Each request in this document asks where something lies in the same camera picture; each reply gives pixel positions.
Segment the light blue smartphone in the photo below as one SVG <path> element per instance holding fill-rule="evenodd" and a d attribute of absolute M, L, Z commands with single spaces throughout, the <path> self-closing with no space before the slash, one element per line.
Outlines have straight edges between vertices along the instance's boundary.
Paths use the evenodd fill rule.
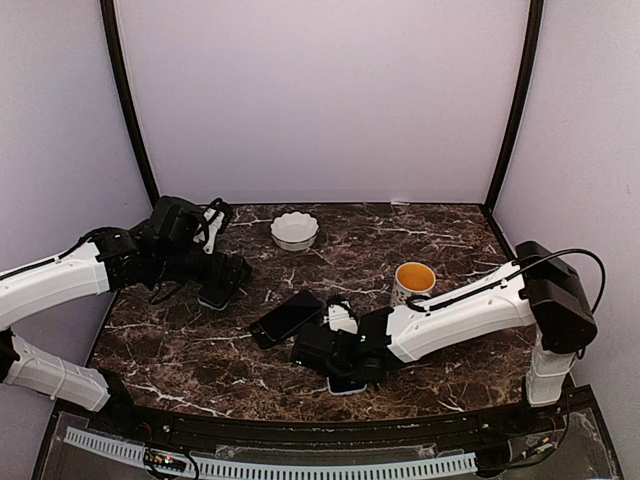
<path fill-rule="evenodd" d="M 364 392 L 367 383 L 333 376 L 327 378 L 327 386 L 333 396 L 349 396 Z"/>

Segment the black phone case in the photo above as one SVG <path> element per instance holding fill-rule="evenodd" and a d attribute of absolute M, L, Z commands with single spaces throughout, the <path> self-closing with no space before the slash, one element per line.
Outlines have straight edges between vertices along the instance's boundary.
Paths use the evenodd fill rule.
<path fill-rule="evenodd" d="M 323 303 L 309 290 L 301 290 L 248 326 L 261 349 L 292 337 L 306 323 L 316 323 Z"/>

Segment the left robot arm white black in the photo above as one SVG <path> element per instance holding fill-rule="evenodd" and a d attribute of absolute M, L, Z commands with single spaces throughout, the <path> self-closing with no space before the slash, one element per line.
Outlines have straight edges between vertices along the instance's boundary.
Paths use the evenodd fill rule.
<path fill-rule="evenodd" d="M 136 285 L 154 290 L 195 283 L 200 304 L 223 310 L 252 272 L 241 255 L 216 248 L 233 217 L 233 207 L 220 198 L 201 205 L 162 196 L 130 229 L 96 228 L 61 253 L 3 272 L 2 383 L 100 413 L 120 436 L 134 435 L 141 415 L 118 374 L 48 353 L 13 327 L 51 308 Z"/>

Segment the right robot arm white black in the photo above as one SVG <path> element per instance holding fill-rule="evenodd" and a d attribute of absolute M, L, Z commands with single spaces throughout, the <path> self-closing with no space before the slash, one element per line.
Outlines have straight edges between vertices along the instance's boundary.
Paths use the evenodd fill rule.
<path fill-rule="evenodd" d="M 489 275 L 439 296 L 412 294 L 401 304 L 371 311 L 360 317 L 354 332 L 336 328 L 349 310 L 332 302 L 323 324 L 300 328 L 291 361 L 323 377 L 373 384 L 395 367 L 445 347 L 533 325 L 525 400 L 510 413 L 511 426 L 530 434 L 547 420 L 566 376 L 598 332 L 594 315 L 600 302 L 588 300 L 579 273 L 563 259 L 568 254 L 594 255 L 581 248 L 551 252 L 535 241 L 523 242 L 515 259 Z"/>

